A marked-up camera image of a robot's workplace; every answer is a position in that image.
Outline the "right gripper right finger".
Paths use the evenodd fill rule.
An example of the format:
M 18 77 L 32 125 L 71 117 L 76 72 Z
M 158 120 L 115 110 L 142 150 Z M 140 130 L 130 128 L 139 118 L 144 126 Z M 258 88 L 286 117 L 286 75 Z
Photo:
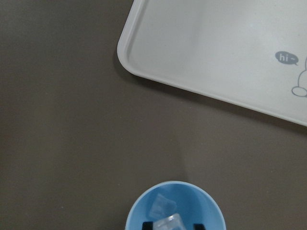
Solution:
M 203 224 L 195 223 L 195 224 L 193 224 L 193 229 L 194 230 L 203 230 Z

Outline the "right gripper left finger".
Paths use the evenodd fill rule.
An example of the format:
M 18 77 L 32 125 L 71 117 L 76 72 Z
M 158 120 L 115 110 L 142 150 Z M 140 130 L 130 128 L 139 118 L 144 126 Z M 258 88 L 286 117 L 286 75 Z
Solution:
M 142 230 L 153 230 L 154 223 L 152 221 L 146 221 L 142 223 Z

